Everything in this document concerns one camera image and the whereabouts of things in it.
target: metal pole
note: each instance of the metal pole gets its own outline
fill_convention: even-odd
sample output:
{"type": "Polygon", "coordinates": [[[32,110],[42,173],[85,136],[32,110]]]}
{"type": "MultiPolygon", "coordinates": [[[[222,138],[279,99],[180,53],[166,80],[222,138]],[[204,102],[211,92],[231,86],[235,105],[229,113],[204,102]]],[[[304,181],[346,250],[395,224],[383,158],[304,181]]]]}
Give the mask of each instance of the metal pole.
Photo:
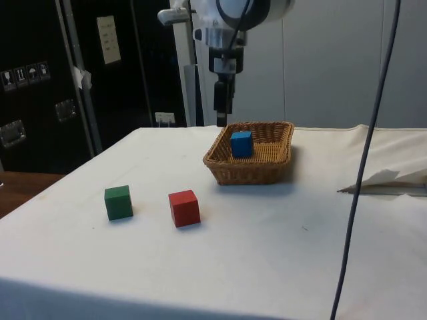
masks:
{"type": "MultiPolygon", "coordinates": [[[[70,42],[72,45],[75,63],[79,70],[85,70],[85,64],[83,62],[83,56],[80,50],[79,37],[77,36],[77,29],[75,27],[75,21],[73,16],[73,8],[71,7],[70,0],[62,0],[63,8],[65,13],[65,18],[68,25],[68,32],[70,36],[70,42]]],[[[95,145],[95,153],[100,154],[102,149],[101,137],[99,136],[98,124],[96,121],[95,111],[93,109],[93,103],[90,95],[90,85],[85,85],[86,83],[82,82],[83,98],[86,106],[86,114],[89,123],[90,132],[92,134],[93,144],[95,145]]]]}
{"type": "Polygon", "coordinates": [[[149,122],[151,123],[151,126],[153,127],[153,113],[151,112],[151,105],[150,105],[149,97],[148,97],[148,86],[147,86],[147,79],[145,77],[144,62],[143,62],[143,58],[142,58],[141,41],[139,40],[138,25],[136,23],[135,1],[130,0],[130,5],[131,5],[131,12],[132,12],[133,31],[135,33],[135,40],[136,40],[136,45],[137,45],[137,49],[138,49],[139,67],[141,69],[142,80],[143,80],[143,85],[144,85],[144,90],[145,90],[145,102],[147,103],[149,122]]]}
{"type": "MultiPolygon", "coordinates": [[[[63,16],[62,16],[61,4],[60,4],[59,0],[55,0],[55,4],[56,4],[56,10],[58,12],[59,25],[61,26],[62,38],[63,38],[64,46],[65,46],[65,52],[67,53],[68,64],[69,64],[70,72],[71,72],[71,74],[73,76],[74,75],[73,59],[71,57],[71,51],[70,51],[70,48],[69,48],[69,45],[68,45],[69,42],[68,42],[68,38],[67,38],[67,32],[65,30],[64,19],[63,19],[63,16]]],[[[86,118],[85,110],[83,108],[83,103],[81,101],[80,92],[79,92],[78,85],[77,85],[77,83],[75,81],[75,77],[74,76],[73,76],[73,82],[74,82],[75,96],[77,97],[77,104],[79,105],[81,119],[83,121],[83,128],[85,130],[87,147],[89,148],[90,155],[93,158],[95,156],[95,153],[93,152],[91,135],[90,135],[90,132],[89,132],[89,127],[87,126],[87,118],[86,118]]]]}

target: wooden block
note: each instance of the wooden block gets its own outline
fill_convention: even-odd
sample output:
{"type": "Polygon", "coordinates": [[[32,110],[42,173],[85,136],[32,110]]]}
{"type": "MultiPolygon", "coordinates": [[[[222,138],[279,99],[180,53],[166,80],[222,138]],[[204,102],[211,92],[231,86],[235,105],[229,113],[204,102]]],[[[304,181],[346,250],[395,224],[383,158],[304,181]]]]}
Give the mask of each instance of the wooden block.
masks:
{"type": "Polygon", "coordinates": [[[232,135],[232,152],[235,158],[251,157],[254,152],[254,142],[251,131],[235,132],[232,135]]]}
{"type": "Polygon", "coordinates": [[[172,219],[177,228],[200,223],[199,203],[192,190],[169,195],[172,219]]]}
{"type": "Polygon", "coordinates": [[[104,199],[110,221],[133,217],[129,185],[106,189],[104,199]]]}

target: wicker basket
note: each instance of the wicker basket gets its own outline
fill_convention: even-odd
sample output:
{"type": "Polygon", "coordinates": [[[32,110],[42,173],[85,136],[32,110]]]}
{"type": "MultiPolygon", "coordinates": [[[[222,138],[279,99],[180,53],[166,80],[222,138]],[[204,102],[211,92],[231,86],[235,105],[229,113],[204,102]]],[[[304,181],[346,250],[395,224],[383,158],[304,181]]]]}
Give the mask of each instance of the wicker basket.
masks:
{"type": "Polygon", "coordinates": [[[266,185],[280,180],[291,160],[294,125],[288,122],[234,123],[222,129],[203,162],[220,185],[266,185]],[[232,155],[234,132],[251,131],[254,155],[236,159],[232,155]]]}

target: wall outlet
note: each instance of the wall outlet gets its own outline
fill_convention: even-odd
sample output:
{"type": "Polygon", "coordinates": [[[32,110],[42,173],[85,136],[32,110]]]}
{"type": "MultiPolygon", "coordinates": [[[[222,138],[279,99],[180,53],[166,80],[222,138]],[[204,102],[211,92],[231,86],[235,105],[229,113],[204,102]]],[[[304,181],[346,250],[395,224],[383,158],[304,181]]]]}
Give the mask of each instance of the wall outlet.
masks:
{"type": "Polygon", "coordinates": [[[175,127],[175,113],[172,112],[156,112],[155,122],[158,127],[175,127]]]}

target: metal bracket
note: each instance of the metal bracket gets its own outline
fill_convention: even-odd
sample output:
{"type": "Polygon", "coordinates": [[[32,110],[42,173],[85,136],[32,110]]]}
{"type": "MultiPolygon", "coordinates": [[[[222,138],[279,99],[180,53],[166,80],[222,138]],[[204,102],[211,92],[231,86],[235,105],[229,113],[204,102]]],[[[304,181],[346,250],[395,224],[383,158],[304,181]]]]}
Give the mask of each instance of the metal bracket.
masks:
{"type": "Polygon", "coordinates": [[[27,138],[22,120],[16,120],[0,127],[0,141],[4,148],[10,148],[27,138]]]}

